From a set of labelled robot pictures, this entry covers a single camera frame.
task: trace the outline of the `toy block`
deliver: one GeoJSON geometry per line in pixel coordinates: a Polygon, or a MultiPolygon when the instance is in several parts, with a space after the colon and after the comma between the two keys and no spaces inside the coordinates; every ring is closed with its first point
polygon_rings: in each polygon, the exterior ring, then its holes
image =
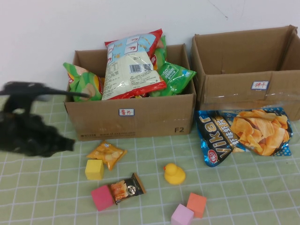
{"type": "Polygon", "coordinates": [[[205,204],[205,197],[191,193],[188,198],[187,208],[194,212],[195,217],[202,218],[205,209],[205,204]]]}
{"type": "Polygon", "coordinates": [[[88,180],[102,180],[104,173],[103,161],[89,159],[85,167],[85,175],[88,180]]]}
{"type": "Polygon", "coordinates": [[[194,217],[194,212],[184,205],[179,204],[171,217],[172,225],[190,225],[194,217]]]}
{"type": "Polygon", "coordinates": [[[91,191],[91,195],[98,211],[102,211],[115,204],[112,194],[107,185],[101,186],[91,191]]]}

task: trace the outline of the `white wall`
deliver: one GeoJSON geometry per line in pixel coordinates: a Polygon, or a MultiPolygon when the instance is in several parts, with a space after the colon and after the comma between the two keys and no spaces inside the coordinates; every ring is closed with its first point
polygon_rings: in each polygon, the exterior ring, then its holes
{"type": "Polygon", "coordinates": [[[299,10],[299,0],[0,0],[0,85],[65,89],[74,50],[159,28],[190,49],[195,33],[300,26],[299,10]]]}

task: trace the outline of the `yellow block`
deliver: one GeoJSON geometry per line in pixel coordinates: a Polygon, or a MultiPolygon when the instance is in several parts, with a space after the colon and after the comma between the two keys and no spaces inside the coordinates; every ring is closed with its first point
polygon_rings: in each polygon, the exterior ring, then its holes
{"type": "Polygon", "coordinates": [[[101,159],[89,159],[85,167],[85,175],[88,180],[102,180],[104,173],[101,159]]]}

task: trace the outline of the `small orange snack packet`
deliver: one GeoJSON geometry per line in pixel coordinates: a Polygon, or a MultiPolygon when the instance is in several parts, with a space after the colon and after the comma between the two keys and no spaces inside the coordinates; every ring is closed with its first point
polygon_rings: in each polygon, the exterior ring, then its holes
{"type": "Polygon", "coordinates": [[[102,141],[87,158],[101,159],[107,165],[109,170],[112,170],[114,165],[127,153],[127,150],[118,149],[107,141],[102,141]]]}

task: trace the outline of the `orange block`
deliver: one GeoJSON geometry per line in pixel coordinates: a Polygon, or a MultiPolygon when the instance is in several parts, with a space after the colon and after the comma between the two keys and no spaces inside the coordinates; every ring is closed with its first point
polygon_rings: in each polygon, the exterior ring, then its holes
{"type": "Polygon", "coordinates": [[[191,193],[188,198],[187,208],[194,212],[195,217],[202,218],[205,209],[205,204],[205,197],[191,193]]]}

